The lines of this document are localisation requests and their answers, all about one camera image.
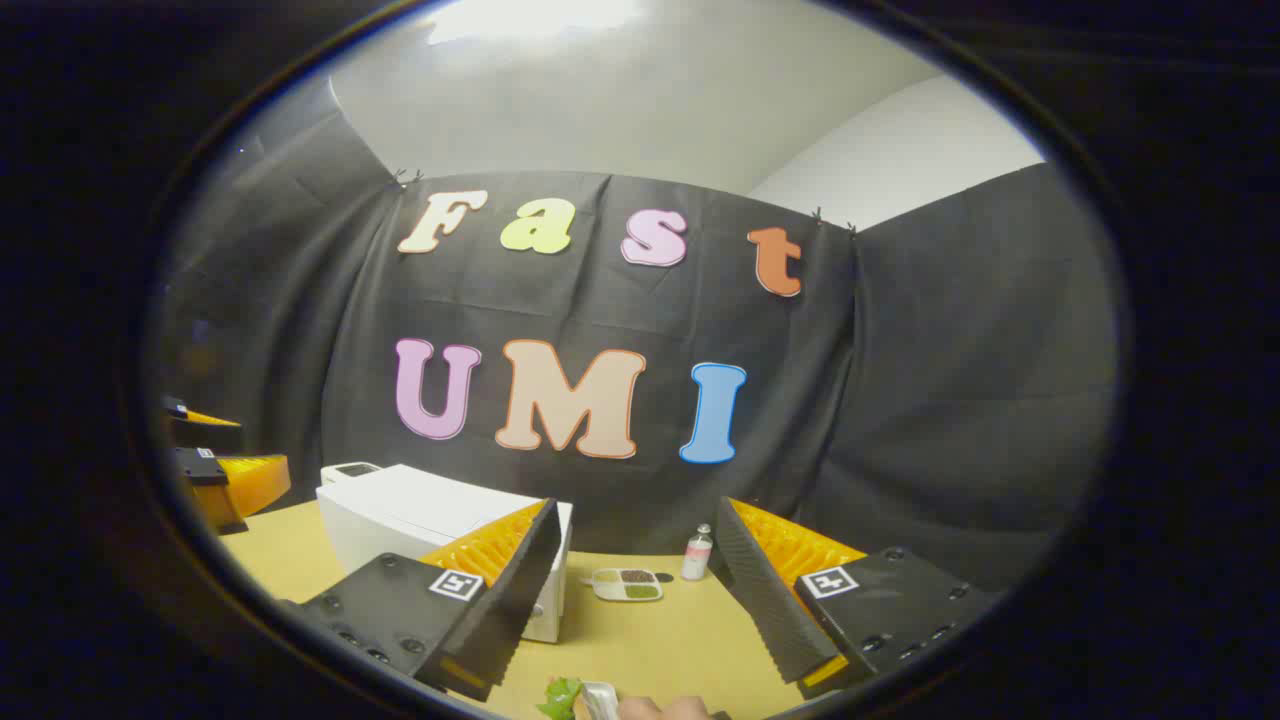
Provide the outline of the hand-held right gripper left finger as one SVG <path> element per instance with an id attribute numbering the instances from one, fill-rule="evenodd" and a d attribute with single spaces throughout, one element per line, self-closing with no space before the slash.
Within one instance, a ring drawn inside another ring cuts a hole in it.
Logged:
<path id="1" fill-rule="evenodd" d="M 352 652 L 485 701 L 506 678 L 561 541 L 556 501 L 541 498 L 429 553 L 380 552 L 285 606 Z"/>

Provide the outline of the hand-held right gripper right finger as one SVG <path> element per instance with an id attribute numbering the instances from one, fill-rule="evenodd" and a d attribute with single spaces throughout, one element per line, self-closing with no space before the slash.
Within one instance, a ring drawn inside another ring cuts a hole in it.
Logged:
<path id="1" fill-rule="evenodd" d="M 863 552 L 731 497 L 713 556 L 782 682 L 806 700 L 914 664 L 998 598 L 902 547 Z"/>

